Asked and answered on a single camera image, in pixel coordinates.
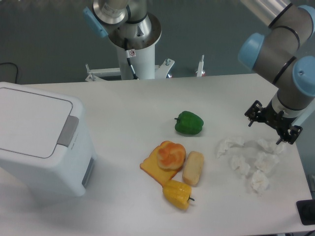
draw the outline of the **bread slice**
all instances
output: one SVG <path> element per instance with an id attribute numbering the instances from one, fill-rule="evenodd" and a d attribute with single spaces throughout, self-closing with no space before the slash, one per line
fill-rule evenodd
<path id="1" fill-rule="evenodd" d="M 183 180 L 186 184 L 196 185 L 202 171 L 204 156 L 202 153 L 192 151 L 189 153 L 187 162 L 183 171 Z"/>
<path id="2" fill-rule="evenodd" d="M 158 150 L 167 146 L 171 141 L 164 141 L 160 146 L 157 146 L 141 164 L 140 168 L 148 175 L 154 178 L 160 185 L 164 186 L 167 181 L 172 179 L 181 168 L 177 170 L 163 170 L 158 166 Z"/>

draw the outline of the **bread roll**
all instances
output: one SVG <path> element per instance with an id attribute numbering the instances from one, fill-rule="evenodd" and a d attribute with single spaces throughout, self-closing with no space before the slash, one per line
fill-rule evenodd
<path id="1" fill-rule="evenodd" d="M 183 180 L 186 184 L 196 185 L 202 171 L 204 156 L 202 153 L 192 151 L 189 153 L 187 162 L 183 171 Z"/>

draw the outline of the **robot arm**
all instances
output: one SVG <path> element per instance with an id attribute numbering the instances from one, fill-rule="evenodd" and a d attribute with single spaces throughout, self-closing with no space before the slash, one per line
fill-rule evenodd
<path id="1" fill-rule="evenodd" d="M 154 79 L 161 25 L 147 12 L 147 0 L 94 0 L 83 14 L 96 34 L 115 45 L 122 80 Z"/>
<path id="2" fill-rule="evenodd" d="M 293 53 L 315 30 L 315 9 L 296 7 L 289 0 L 242 0 L 272 31 L 255 33 L 242 46 L 239 61 L 279 90 L 266 108 L 255 101 L 245 116 L 274 128 L 280 142 L 293 144 L 302 131 L 294 120 L 315 97 L 315 58 Z"/>

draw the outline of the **gray floor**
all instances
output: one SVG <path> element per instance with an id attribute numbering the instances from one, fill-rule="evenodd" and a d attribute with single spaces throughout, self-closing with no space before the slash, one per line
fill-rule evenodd
<path id="1" fill-rule="evenodd" d="M 174 77 L 194 76 L 201 55 L 207 75 L 250 73 L 237 61 L 245 40 L 269 30 L 239 0 L 148 0 L 162 25 L 156 64 L 175 60 Z M 292 0 L 296 5 L 312 0 Z M 118 67 L 114 47 L 95 36 L 82 10 L 92 0 L 0 0 L 0 63 L 19 66 L 21 84 L 80 82 L 90 69 Z M 296 56 L 315 55 L 315 37 Z M 0 66 L 0 81 L 13 82 L 15 68 Z M 315 173 L 315 114 L 297 141 L 306 174 Z"/>

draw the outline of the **blue joint cap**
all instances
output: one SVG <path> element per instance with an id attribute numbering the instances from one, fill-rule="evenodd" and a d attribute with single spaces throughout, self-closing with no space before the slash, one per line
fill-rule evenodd
<path id="1" fill-rule="evenodd" d="M 311 19 L 313 20 L 313 33 L 312 33 L 312 35 L 313 35 L 315 32 L 315 9 L 313 7 L 307 6 L 307 5 L 299 6 L 299 8 L 306 10 L 309 13 L 309 15 L 311 16 Z"/>
<path id="2" fill-rule="evenodd" d="M 238 53 L 240 61 L 248 69 L 252 70 L 258 58 L 265 36 L 259 33 L 252 34 L 241 47 Z"/>
<path id="3" fill-rule="evenodd" d="M 315 97 L 315 57 L 299 59 L 292 72 L 296 87 L 306 96 Z"/>
<path id="4" fill-rule="evenodd" d="M 88 7 L 84 8 L 83 15 L 85 21 L 88 23 L 89 27 L 96 33 L 99 37 L 104 38 L 108 35 L 102 24 L 97 20 L 94 14 L 89 10 Z"/>

